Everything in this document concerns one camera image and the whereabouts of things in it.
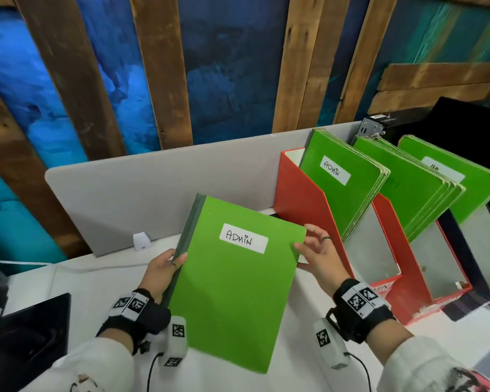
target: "white cable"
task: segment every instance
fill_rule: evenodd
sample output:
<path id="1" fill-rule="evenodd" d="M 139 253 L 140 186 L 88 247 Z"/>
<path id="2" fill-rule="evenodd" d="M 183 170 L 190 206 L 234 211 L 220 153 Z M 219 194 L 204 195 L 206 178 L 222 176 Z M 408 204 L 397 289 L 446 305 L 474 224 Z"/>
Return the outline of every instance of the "white cable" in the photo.
<path id="1" fill-rule="evenodd" d="M 87 272 L 100 271 L 100 270 L 111 270 L 115 268 L 132 268 L 132 267 L 142 267 L 147 266 L 149 263 L 140 263 L 140 264 L 126 264 L 126 265 L 108 265 L 106 267 L 96 267 L 96 268 L 72 268 L 66 265 L 61 265 L 59 263 L 42 263 L 42 262 L 32 262 L 32 261 L 7 261 L 0 260 L 0 264 L 18 264 L 18 265 L 52 265 L 56 268 L 61 268 L 62 270 L 73 272 L 77 274 L 84 274 Z"/>

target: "hand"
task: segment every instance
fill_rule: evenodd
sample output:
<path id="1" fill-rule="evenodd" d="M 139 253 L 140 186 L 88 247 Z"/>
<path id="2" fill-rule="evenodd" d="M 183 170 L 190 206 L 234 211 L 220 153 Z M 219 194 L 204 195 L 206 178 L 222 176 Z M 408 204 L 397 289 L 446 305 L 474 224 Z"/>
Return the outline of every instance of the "hand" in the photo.
<path id="1" fill-rule="evenodd" d="M 335 291 L 346 279 L 351 276 L 346 272 L 338 252 L 330 239 L 322 240 L 329 235 L 323 229 L 312 224 L 305 224 L 305 228 L 319 237 L 305 237 L 305 244 L 296 242 L 294 247 L 309 262 L 298 263 L 298 268 L 310 272 L 325 293 L 332 297 Z"/>
<path id="2" fill-rule="evenodd" d="M 172 265 L 171 258 L 176 250 L 169 249 L 164 251 L 158 257 L 152 259 L 147 266 L 144 277 L 138 286 L 138 289 L 149 290 L 156 303 L 161 303 L 162 295 L 169 286 L 176 268 Z M 187 261 L 187 253 L 183 253 L 174 263 L 179 268 Z"/>

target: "stack of green binders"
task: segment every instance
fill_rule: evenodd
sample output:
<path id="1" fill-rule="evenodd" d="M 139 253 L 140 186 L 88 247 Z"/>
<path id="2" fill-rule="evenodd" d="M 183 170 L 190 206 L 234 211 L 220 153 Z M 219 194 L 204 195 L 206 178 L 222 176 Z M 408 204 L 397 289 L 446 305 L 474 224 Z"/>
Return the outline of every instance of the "stack of green binders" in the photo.
<path id="1" fill-rule="evenodd" d="M 461 184 L 378 136 L 359 137 L 354 147 L 390 169 L 380 192 L 392 202 L 409 242 L 464 193 Z"/>
<path id="2" fill-rule="evenodd" d="M 299 166 L 325 193 L 344 242 L 390 173 L 325 129 L 311 132 Z"/>
<path id="3" fill-rule="evenodd" d="M 412 135 L 403 136 L 398 147 L 466 188 L 450 207 L 459 224 L 490 201 L 490 169 Z"/>
<path id="4" fill-rule="evenodd" d="M 196 195 L 162 305 L 183 316 L 192 348 L 266 373 L 305 227 L 206 195 Z"/>

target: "white desk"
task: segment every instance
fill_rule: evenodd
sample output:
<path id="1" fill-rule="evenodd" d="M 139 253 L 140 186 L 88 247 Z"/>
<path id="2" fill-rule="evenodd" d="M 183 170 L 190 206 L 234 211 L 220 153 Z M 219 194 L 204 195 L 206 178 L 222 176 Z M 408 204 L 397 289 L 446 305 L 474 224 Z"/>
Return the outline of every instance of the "white desk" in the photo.
<path id="1" fill-rule="evenodd" d="M 178 238 L 179 235 L 159 239 L 143 252 L 131 248 L 100 258 L 87 255 L 62 264 L 73 268 L 94 268 L 145 263 L 164 250 L 176 247 Z M 56 267 L 44 267 L 14 275 L 9 283 L 5 314 L 63 293 L 71 293 L 69 349 L 72 349 L 96 335 L 109 306 L 120 294 L 135 289 L 144 271 L 145 267 L 142 266 L 77 274 Z M 317 347 L 311 329 L 314 321 L 324 316 L 330 306 L 330 298 L 320 290 L 314 278 L 297 270 L 266 375 L 249 372 L 190 349 L 177 369 L 154 368 L 150 390 L 366 391 L 366 375 L 356 361 L 339 372 L 320 368 L 316 352 L 313 351 Z M 484 308 L 458 323 L 451 322 L 443 313 L 437 313 L 412 325 L 410 330 L 436 338 L 466 366 L 474 366 L 490 350 L 490 311 Z M 366 344 L 347 343 L 347 347 L 367 365 L 375 390 L 381 365 Z M 143 356 L 136 356 L 134 392 L 145 390 L 150 361 L 155 353 L 151 349 Z"/>

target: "sleeve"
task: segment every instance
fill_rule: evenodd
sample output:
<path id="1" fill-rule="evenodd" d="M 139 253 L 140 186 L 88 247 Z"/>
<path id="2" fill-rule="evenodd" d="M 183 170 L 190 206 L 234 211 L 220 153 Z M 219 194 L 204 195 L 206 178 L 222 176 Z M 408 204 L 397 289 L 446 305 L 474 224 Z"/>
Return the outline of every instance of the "sleeve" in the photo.
<path id="1" fill-rule="evenodd" d="M 466 369 L 431 338 L 402 343 L 386 363 L 378 392 L 490 391 L 490 381 Z"/>
<path id="2" fill-rule="evenodd" d="M 21 392 L 128 392 L 134 360 L 119 342 L 93 338 L 58 359 Z"/>

